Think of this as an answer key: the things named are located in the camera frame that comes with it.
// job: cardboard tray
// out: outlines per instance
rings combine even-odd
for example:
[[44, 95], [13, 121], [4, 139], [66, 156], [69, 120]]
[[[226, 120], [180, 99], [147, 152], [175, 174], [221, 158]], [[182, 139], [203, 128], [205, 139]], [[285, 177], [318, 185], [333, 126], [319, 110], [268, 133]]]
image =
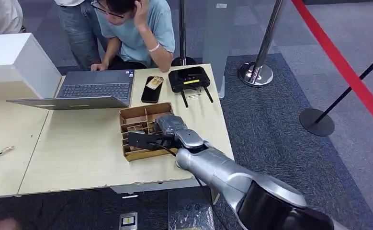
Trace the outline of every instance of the cardboard tray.
[[134, 161], [149, 157], [169, 154], [164, 149], [150, 151], [147, 149], [139, 149], [128, 145], [128, 131], [143, 130], [148, 134], [156, 134], [154, 130], [155, 119], [173, 114], [171, 103], [159, 103], [123, 109], [120, 111], [120, 127], [123, 136], [123, 154], [126, 160]]

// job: hand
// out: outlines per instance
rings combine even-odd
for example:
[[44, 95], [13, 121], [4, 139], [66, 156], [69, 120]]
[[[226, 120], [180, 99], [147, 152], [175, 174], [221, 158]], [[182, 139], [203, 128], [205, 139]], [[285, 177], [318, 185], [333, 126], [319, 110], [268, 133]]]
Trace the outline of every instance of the hand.
[[148, 1], [149, 0], [136, 0], [136, 14], [134, 16], [134, 25], [138, 29], [143, 29], [147, 25], [147, 15], [148, 15]]
[[97, 70], [107, 70], [108, 69], [108, 66], [106, 64], [92, 64], [92, 66], [90, 67], [90, 70], [91, 71], [97, 71]]

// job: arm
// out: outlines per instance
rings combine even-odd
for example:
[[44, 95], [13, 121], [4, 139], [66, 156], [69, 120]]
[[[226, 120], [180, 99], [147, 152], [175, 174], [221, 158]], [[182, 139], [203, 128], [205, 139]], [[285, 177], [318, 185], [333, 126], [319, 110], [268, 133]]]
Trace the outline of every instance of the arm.
[[[148, 25], [143, 25], [138, 27], [138, 30], [143, 37], [144, 43], [147, 46], [147, 49], [152, 50], [157, 47], [159, 42], [152, 34], [151, 29]], [[173, 54], [168, 52], [162, 45], [159, 45], [158, 49], [149, 53], [155, 64], [162, 72], [168, 72], [171, 67], [171, 62], [173, 59]]]
[[111, 37], [107, 42], [106, 54], [103, 57], [101, 64], [93, 64], [90, 67], [91, 71], [96, 70], [107, 70], [109, 68], [111, 60], [116, 56], [117, 51], [120, 49], [122, 42], [118, 37]]
[[134, 16], [134, 24], [140, 32], [148, 50], [153, 50], [158, 45], [158, 49], [150, 52], [150, 56], [162, 72], [168, 72], [171, 67], [173, 54], [159, 43], [157, 37], [152, 33], [147, 24], [148, 0], [136, 0], [135, 5], [136, 15]]

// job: glasses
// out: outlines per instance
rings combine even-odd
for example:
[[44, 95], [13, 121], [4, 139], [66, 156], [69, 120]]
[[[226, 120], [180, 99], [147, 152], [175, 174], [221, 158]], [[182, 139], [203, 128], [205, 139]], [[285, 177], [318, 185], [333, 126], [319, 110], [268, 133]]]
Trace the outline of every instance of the glasses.
[[96, 10], [98, 10], [98, 11], [104, 13], [104, 14], [109, 14], [109, 15], [112, 15], [112, 16], [115, 16], [115, 17], [124, 18], [124, 16], [122, 16], [122, 15], [118, 15], [118, 14], [115, 14], [115, 13], [108, 12], [107, 10], [105, 10], [105, 9], [107, 9], [107, 7], [100, 4], [99, 1], [97, 1], [97, 0], [92, 1], [91, 5], [92, 5], [93, 8], [95, 8]]

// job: cardboard box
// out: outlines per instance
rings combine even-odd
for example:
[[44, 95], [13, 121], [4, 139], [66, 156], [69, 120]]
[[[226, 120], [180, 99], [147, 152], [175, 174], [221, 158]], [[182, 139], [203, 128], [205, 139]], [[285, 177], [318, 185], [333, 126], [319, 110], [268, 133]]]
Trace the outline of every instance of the cardboard box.
[[0, 34], [0, 100], [53, 98], [60, 81], [32, 34]]
[[169, 154], [164, 149], [150, 151], [147, 149], [137, 149], [128, 145], [128, 131], [143, 130], [146, 134], [158, 134], [154, 130], [155, 119], [167, 114], [173, 114], [171, 103], [152, 104], [120, 111], [123, 154], [126, 160], [134, 161]]

